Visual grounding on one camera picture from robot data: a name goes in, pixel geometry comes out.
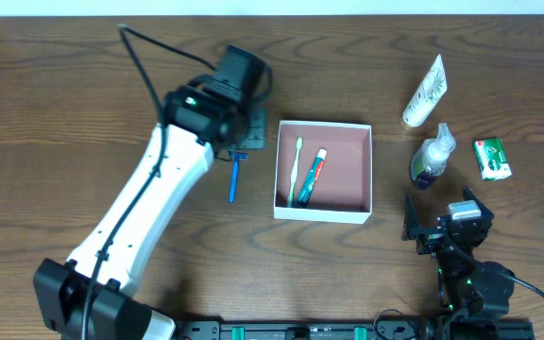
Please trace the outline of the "white cardboard box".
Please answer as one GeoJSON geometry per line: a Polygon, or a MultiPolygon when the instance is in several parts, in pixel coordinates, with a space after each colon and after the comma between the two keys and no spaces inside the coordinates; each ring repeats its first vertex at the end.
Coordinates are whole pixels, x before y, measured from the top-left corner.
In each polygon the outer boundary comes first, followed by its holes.
{"type": "Polygon", "coordinates": [[[273,214],[276,219],[363,224],[372,214],[372,127],[280,121],[273,214]],[[303,138],[295,196],[320,148],[328,151],[306,208],[287,208],[296,140],[303,138]]]}

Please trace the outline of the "Colgate toothpaste tube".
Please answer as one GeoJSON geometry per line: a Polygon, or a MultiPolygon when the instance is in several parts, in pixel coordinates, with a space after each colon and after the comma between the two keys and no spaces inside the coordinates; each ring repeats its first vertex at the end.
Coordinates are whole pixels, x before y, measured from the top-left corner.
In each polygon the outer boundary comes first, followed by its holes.
{"type": "Polygon", "coordinates": [[[318,180],[322,167],[324,166],[328,151],[325,148],[320,148],[314,158],[311,169],[306,176],[304,184],[297,197],[296,206],[298,208],[306,208],[312,193],[314,191],[315,184],[318,180]]]}

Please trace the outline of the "black mounting rail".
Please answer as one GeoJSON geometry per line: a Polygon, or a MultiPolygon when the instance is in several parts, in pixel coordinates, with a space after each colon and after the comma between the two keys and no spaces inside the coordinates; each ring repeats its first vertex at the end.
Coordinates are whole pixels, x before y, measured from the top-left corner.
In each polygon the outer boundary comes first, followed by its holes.
{"type": "Polygon", "coordinates": [[[414,316],[389,316],[365,323],[238,323],[181,321],[173,340],[373,340],[373,339],[524,339],[535,337],[529,322],[486,324],[453,322],[443,330],[414,316]]]}

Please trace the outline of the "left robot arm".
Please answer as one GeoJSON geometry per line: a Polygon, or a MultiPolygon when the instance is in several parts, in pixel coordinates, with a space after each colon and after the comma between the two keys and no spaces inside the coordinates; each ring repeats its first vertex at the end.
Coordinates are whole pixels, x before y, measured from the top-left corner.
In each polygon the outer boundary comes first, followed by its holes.
{"type": "Polygon", "coordinates": [[[63,339],[171,339],[176,321],[134,300],[180,203],[221,150],[264,146],[265,93],[182,86],[159,103],[139,164],[103,219],[64,263],[44,260],[33,285],[45,326],[63,339]]]}

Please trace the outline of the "green soap bar packet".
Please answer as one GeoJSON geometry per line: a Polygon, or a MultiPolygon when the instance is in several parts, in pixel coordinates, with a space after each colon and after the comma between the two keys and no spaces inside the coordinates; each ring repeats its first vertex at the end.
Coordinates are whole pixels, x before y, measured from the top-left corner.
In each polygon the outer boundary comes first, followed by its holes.
{"type": "Polygon", "coordinates": [[[473,150],[482,180],[495,181],[512,176],[512,170],[500,138],[474,141],[473,150]]]}

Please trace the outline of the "clear pump soap bottle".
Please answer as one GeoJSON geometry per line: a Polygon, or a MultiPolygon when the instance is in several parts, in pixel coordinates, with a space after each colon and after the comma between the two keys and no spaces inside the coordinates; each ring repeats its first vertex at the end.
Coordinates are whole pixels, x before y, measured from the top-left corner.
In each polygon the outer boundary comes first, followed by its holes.
{"type": "Polygon", "coordinates": [[[443,175],[456,141],[447,123],[438,124],[435,138],[426,139],[411,159],[410,177],[419,190],[429,188],[443,175]]]}

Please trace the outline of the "white floral lotion tube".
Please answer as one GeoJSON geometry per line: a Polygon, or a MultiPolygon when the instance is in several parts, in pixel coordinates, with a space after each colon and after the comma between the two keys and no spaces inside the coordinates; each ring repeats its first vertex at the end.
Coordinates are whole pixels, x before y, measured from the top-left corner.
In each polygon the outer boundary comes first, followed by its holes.
{"type": "Polygon", "coordinates": [[[438,54],[405,107],[401,123],[407,129],[420,127],[448,89],[442,56],[438,54]]]}

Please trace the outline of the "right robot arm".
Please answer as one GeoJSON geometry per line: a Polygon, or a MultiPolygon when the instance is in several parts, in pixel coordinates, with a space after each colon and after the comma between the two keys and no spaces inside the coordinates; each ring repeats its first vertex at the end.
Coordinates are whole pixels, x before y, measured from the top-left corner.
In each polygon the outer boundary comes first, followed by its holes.
{"type": "Polygon", "coordinates": [[[435,321],[436,339],[499,337],[499,319],[509,312],[515,289],[513,273],[499,263],[473,257],[493,219],[493,212],[467,187],[463,200],[451,203],[434,227],[421,225],[414,201],[405,197],[401,239],[414,240],[417,254],[437,260],[440,304],[450,310],[435,321]]]}

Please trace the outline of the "blue disposable razor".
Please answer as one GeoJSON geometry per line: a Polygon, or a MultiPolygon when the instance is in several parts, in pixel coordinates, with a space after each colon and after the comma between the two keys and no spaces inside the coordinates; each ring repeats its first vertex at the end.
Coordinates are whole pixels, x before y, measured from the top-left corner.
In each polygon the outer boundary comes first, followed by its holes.
{"type": "Polygon", "coordinates": [[[247,153],[230,151],[229,159],[232,161],[232,172],[229,186],[229,203],[233,204],[236,199],[238,188],[238,178],[240,174],[240,164],[247,160],[247,153]]]}

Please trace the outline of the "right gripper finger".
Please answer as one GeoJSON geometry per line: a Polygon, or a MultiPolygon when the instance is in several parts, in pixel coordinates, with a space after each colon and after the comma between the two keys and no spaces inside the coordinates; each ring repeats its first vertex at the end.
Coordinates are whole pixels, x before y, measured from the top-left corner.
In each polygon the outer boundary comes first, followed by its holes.
{"type": "Polygon", "coordinates": [[[417,210],[411,197],[405,197],[405,216],[402,228],[402,240],[415,240],[421,233],[417,210]]]}
{"type": "Polygon", "coordinates": [[[462,195],[465,201],[473,200],[477,204],[479,210],[481,211],[482,218],[490,220],[494,218],[494,213],[490,211],[486,207],[486,205],[475,194],[473,194],[466,185],[463,186],[462,195]]]}

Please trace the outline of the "green white toothbrush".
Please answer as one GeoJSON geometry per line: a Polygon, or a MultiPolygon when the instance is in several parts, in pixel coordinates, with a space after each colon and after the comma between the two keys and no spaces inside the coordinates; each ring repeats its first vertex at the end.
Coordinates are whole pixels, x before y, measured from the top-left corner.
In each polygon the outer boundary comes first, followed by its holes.
{"type": "Polygon", "coordinates": [[[289,193],[287,195],[287,208],[292,208],[294,205],[294,196],[295,196],[295,187],[297,184],[298,179],[298,166],[299,166],[299,158],[300,158],[300,152],[303,147],[303,138],[299,136],[296,140],[296,154],[293,161],[293,166],[291,169],[290,174],[290,187],[289,187],[289,193]]]}

